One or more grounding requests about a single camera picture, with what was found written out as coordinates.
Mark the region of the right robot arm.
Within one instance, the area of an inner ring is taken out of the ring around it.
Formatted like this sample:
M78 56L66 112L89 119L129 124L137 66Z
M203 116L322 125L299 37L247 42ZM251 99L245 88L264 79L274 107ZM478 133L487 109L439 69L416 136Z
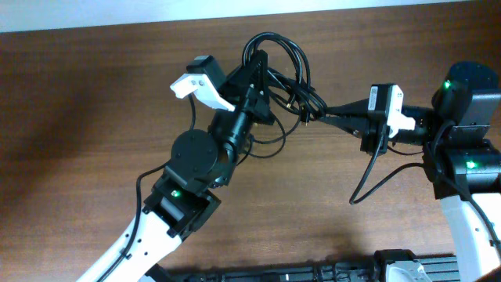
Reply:
M500 272L500 152L485 137L499 103L496 72L463 61L451 66L430 108L405 105L396 84L374 84L368 98L329 107L320 118L360 138L360 150L371 156L350 204L364 201L390 180L386 176L360 193L391 143L421 147L418 166L432 183L449 224L461 281Z

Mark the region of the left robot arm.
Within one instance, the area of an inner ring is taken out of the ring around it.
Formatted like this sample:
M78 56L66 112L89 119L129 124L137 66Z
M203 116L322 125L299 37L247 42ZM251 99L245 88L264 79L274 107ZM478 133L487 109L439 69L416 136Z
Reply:
M82 281L138 281L197 231L220 204L211 189L229 183L255 123L270 125L268 55L260 50L225 75L213 56L198 56L171 84L176 97L214 109L208 130L191 128L173 143L152 193Z

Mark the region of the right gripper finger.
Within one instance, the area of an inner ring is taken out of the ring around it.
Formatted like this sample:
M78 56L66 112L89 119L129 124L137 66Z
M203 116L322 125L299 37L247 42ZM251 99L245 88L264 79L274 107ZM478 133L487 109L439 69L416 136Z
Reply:
M319 121L339 128L357 138L362 138L369 132L369 120L364 117L325 116L321 117Z
M369 99L362 99L341 106L327 107L325 113L336 116L357 116L363 117L368 112Z

